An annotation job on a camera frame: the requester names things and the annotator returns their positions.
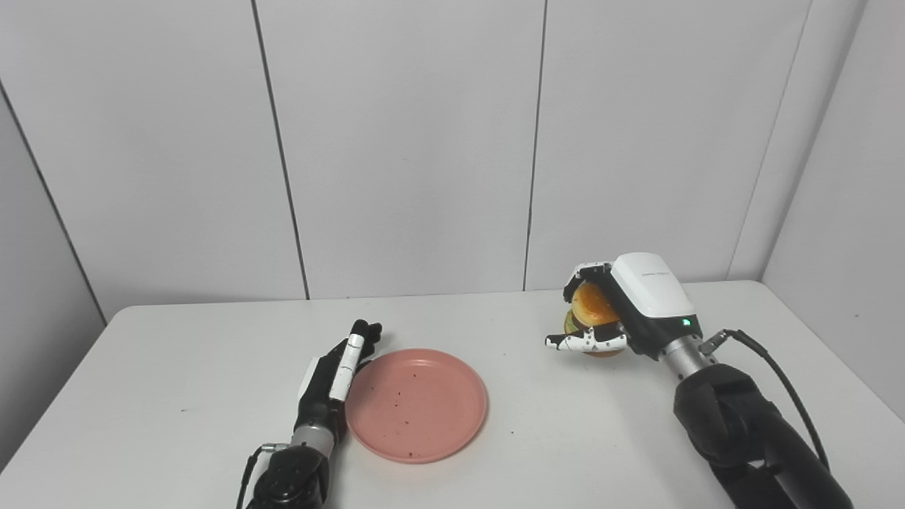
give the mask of pink plate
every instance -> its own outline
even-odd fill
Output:
[[[358,373],[348,428],[375,454],[429,463],[465,447],[487,414],[487,391],[461,360],[436,350],[387,353]]]

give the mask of hamburger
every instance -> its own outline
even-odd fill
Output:
[[[571,334],[613,322],[619,322],[619,316],[613,311],[600,288],[592,283],[582,283],[572,295],[572,307],[566,313],[563,329],[566,334]],[[620,351],[622,350],[586,353],[594,357],[612,357]]]

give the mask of white wall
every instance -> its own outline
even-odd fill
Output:
[[[550,2],[529,289],[631,251],[726,278],[810,5]]]
[[[248,0],[0,0],[0,76],[108,316],[756,277],[858,4],[261,2],[285,176]]]
[[[764,282],[905,418],[905,4],[870,0]]]
[[[0,97],[0,470],[102,328]]]
[[[0,0],[0,48],[108,317],[305,297],[247,0]]]
[[[312,298],[521,289],[543,7],[261,2]]]

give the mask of white table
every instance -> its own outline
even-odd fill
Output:
[[[741,328],[770,349],[855,505],[901,507],[905,424],[765,286],[686,288],[705,333]],[[330,507],[730,507],[672,415],[663,365],[542,346],[566,309],[560,292],[128,308],[0,475],[0,504],[233,507],[245,458],[289,438],[310,358],[361,317],[385,326],[378,352],[435,348],[471,364],[490,411],[468,447],[429,465],[386,461],[350,437]],[[735,342],[717,357],[749,373],[804,436],[764,361]]]

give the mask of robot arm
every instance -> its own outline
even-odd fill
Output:
[[[723,331],[704,341],[694,305],[660,256],[632,253],[612,264],[581,264],[563,292],[567,302],[582,283],[601,289],[635,353],[662,361],[676,376],[673,413],[736,507],[852,507],[754,380],[713,357],[726,337],[744,333]],[[557,347],[551,337],[547,345]]]
[[[289,444],[272,445],[249,509],[319,509],[329,490],[329,459],[346,435],[345,401],[361,360],[374,353],[382,327],[358,320],[348,337],[309,365]],[[239,505],[244,492],[239,495]]]

